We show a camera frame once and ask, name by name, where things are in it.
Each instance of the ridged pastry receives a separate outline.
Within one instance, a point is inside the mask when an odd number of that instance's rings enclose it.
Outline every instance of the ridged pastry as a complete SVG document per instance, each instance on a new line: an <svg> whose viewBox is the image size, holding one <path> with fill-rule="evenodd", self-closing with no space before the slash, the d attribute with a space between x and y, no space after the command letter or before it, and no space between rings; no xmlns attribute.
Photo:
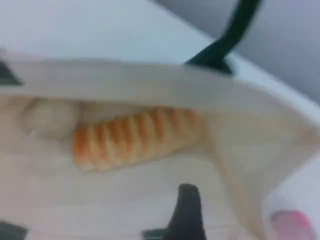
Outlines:
<svg viewBox="0 0 320 240"><path fill-rule="evenodd" d="M201 117L191 110L158 107L79 126L73 137L73 157L85 172L105 172L188 147L202 128Z"/></svg>

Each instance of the bread roll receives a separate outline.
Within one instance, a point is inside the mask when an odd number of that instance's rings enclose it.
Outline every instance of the bread roll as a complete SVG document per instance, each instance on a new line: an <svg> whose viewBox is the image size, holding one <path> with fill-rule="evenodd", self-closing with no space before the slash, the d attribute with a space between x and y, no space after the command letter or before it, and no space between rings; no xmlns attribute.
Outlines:
<svg viewBox="0 0 320 240"><path fill-rule="evenodd" d="M73 157L85 172L105 172L188 147L202 128L202 119L191 110L158 107L79 126L73 137Z"/></svg>
<svg viewBox="0 0 320 240"><path fill-rule="evenodd" d="M20 120L27 133L38 137L63 139L75 129L79 116L78 102L37 98L24 109Z"/></svg>

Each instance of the bag handle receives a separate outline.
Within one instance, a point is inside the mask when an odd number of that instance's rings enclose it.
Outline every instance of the bag handle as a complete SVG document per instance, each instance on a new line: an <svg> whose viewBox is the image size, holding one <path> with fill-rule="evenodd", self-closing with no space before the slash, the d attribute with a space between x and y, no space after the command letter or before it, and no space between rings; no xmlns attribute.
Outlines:
<svg viewBox="0 0 320 240"><path fill-rule="evenodd" d="M240 0L223 35L188 60L186 64L209 67L225 74L232 71L225 57L241 41L262 0Z"/></svg>
<svg viewBox="0 0 320 240"><path fill-rule="evenodd" d="M195 185L179 186L178 200L163 240L207 240L200 193Z"/></svg>
<svg viewBox="0 0 320 240"><path fill-rule="evenodd" d="M21 85L21 82L8 68L5 62L0 59L0 85Z"/></svg>

